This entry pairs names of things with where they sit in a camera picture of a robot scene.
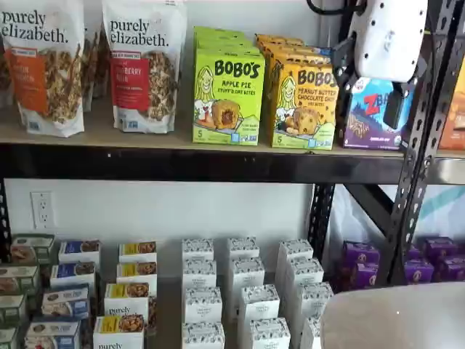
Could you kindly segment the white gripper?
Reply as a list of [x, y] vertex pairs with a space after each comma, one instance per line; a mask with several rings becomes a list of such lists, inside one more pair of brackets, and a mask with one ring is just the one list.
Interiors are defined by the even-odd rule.
[[427, 0], [363, 1], [352, 17], [352, 32], [332, 48], [333, 75], [339, 90], [351, 93], [360, 77], [393, 81], [384, 123], [398, 128], [405, 101], [415, 89], [412, 78], [424, 37]]

